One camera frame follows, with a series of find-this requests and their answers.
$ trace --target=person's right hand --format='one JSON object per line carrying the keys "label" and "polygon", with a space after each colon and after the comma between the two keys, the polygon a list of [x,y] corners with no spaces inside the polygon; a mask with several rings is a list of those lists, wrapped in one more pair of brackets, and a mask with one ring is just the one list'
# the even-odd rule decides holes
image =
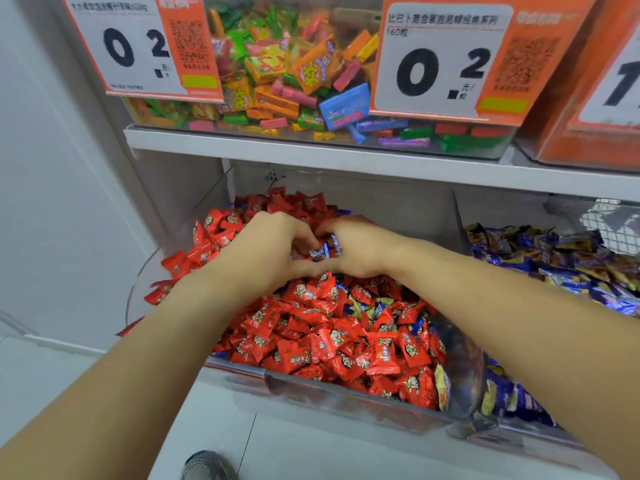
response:
{"label": "person's right hand", "polygon": [[392,251],[405,239],[362,216],[331,219],[316,229],[318,237],[329,234],[338,238],[342,254],[339,258],[320,261],[318,265],[325,271],[350,274],[356,278],[391,274]]}

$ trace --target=qr code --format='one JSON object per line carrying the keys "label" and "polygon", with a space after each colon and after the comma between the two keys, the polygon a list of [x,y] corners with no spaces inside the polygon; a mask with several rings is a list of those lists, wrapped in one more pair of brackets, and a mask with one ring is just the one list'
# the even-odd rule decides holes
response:
{"label": "qr code", "polygon": [[171,31],[185,69],[209,70],[208,29],[201,21],[171,20]]}
{"label": "qr code", "polygon": [[528,93],[556,53],[560,37],[514,37],[500,65],[494,90]]}

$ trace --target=person's left hand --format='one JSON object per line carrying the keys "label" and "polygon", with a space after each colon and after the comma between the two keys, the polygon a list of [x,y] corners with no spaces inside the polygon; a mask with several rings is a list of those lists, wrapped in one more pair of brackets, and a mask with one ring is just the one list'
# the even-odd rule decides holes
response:
{"label": "person's left hand", "polygon": [[244,306],[289,280],[321,274],[316,263],[291,257],[292,251],[308,255],[320,247],[304,222],[283,212],[259,212],[218,257],[181,279],[176,290],[221,288]]}

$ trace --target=tile grout line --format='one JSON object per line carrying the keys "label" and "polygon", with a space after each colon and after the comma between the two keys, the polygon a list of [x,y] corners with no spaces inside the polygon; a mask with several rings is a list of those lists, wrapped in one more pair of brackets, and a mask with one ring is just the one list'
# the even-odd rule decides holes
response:
{"label": "tile grout line", "polygon": [[246,453],[246,449],[249,446],[249,440],[251,439],[251,432],[253,431],[253,425],[255,424],[255,419],[258,417],[258,414],[253,416],[253,422],[251,423],[251,429],[249,430],[249,435],[246,437],[246,444],[244,445],[244,451],[242,452],[242,458],[240,459],[240,465],[238,465],[238,471],[236,471],[236,475],[240,475],[240,468],[242,468],[242,462],[244,460],[244,454]]}

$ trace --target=hand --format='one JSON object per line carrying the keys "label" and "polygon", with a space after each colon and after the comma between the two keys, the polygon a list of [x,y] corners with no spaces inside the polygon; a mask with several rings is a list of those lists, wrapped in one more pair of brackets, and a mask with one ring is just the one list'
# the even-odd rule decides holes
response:
{"label": "hand", "polygon": [[406,239],[362,216],[344,216],[323,222],[316,229],[316,235],[324,237],[327,234],[336,235],[342,254],[339,258],[320,261],[319,265],[324,271],[346,273],[357,278],[390,274],[390,256]]}
{"label": "hand", "polygon": [[318,264],[292,259],[320,249],[307,224],[283,212],[259,212],[220,255],[203,268],[181,279],[190,287],[216,286],[238,298],[242,307],[272,293],[289,280],[321,274]]}

